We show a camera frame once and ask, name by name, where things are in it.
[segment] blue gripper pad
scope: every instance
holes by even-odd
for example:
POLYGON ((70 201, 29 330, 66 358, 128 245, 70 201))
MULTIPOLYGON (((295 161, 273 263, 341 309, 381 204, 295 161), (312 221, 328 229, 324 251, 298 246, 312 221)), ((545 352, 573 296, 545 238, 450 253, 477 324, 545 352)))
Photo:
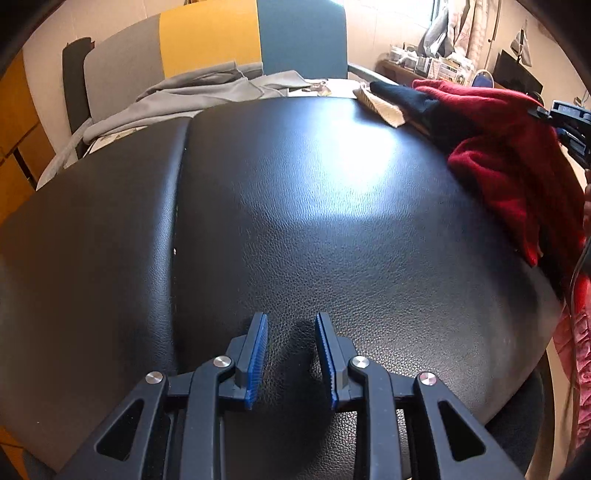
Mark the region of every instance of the blue gripper pad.
POLYGON ((267 351, 268 340, 268 319, 264 313, 256 313, 252 318, 251 327, 248 330, 244 347, 242 349, 238 368, 246 367, 245 382, 246 388, 244 397, 245 407, 248 410, 256 402, 258 387, 262 380, 262 370, 265 364, 265 353, 267 351))
POLYGON ((335 410, 339 401, 336 388, 336 370, 320 314, 316 316, 315 327, 316 349, 318 350, 318 359, 320 360, 320 369, 322 370, 322 380, 329 392, 330 408, 335 410))

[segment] gray cloth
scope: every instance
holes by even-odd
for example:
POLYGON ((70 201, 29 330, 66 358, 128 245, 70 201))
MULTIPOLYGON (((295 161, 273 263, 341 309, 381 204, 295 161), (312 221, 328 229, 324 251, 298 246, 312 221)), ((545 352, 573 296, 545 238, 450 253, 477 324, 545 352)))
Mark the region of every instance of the gray cloth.
POLYGON ((45 167, 45 170, 43 170, 41 177, 39 177, 39 181, 37 182, 37 190, 39 190, 48 181, 55 177, 60 172, 60 170, 69 167, 72 164, 72 162, 68 161, 68 159, 72 154, 76 155, 76 146, 80 143, 80 140, 82 140, 84 132, 91 125, 92 118, 89 118, 86 120, 86 122, 78 127, 78 130, 72 134, 66 146, 51 159, 47 167, 45 167))
POLYGON ((101 135, 150 125, 173 116, 194 116, 224 103, 287 96, 288 89, 307 86, 310 84, 293 70, 249 80, 235 62, 183 73, 148 89, 125 110, 89 127, 84 133, 84 142, 90 144, 101 135))
POLYGON ((453 42, 447 36, 449 11, 444 7, 418 44, 418 54, 422 57, 435 57, 436 53, 448 57, 454 52, 453 42))
POLYGON ((160 90, 169 90, 180 87, 195 87, 200 85, 220 85, 223 83, 233 82, 242 77, 249 80, 255 79, 262 75, 262 63, 247 63, 236 67, 236 62, 229 61, 213 67, 206 67, 203 69, 192 70, 190 72, 180 73, 174 77, 163 80, 154 86, 151 86, 144 93, 139 95, 136 101, 152 95, 160 90))
POLYGON ((160 16, 149 17, 98 43, 84 60, 90 116, 100 122, 164 80, 160 16))

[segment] black cushion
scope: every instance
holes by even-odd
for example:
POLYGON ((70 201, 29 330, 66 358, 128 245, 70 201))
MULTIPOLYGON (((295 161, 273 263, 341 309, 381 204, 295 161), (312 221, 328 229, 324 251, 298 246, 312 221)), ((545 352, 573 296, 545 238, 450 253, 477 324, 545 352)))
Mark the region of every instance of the black cushion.
POLYGON ((542 377, 535 369, 501 411, 486 424, 488 432, 524 475, 534 456, 547 401, 554 403, 553 399, 544 398, 542 377))
POLYGON ((482 422, 533 371, 560 305, 413 128, 333 98, 185 128, 86 157, 0 228, 0 348, 19 349, 0 416, 49 466, 146 372, 194 369, 256 310, 267 368, 255 412, 227 418, 229 479, 351 476, 355 418, 328 411, 319 310, 389 370, 437 373, 482 422))

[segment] cabinet door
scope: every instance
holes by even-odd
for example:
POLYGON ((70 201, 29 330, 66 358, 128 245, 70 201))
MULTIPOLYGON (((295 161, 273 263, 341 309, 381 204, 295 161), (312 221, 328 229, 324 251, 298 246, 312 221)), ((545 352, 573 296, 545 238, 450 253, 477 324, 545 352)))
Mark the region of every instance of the cabinet door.
POLYGON ((13 155, 0 160, 0 223, 18 209, 34 190, 13 155))
POLYGON ((0 79, 0 151, 3 156, 38 122, 20 51, 0 79))
POLYGON ((22 139, 18 144, 18 151, 35 181, 39 181, 43 170, 55 155, 41 124, 37 125, 31 133, 22 139))

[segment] chair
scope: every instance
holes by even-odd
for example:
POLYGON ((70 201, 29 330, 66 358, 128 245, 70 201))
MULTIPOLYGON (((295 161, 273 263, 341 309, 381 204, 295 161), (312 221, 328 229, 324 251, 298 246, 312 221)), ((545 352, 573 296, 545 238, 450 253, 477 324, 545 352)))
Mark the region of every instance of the chair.
MULTIPOLYGON (((345 10, 331 0, 216 0, 147 18, 94 46, 80 38, 63 50, 63 84, 72 134, 125 109, 165 78, 236 60, 262 61, 267 74, 392 83, 347 63, 345 10)), ((80 157, 86 150, 77 148, 80 157)))
POLYGON ((488 70, 478 70, 472 80, 473 87, 494 88, 495 81, 488 70))

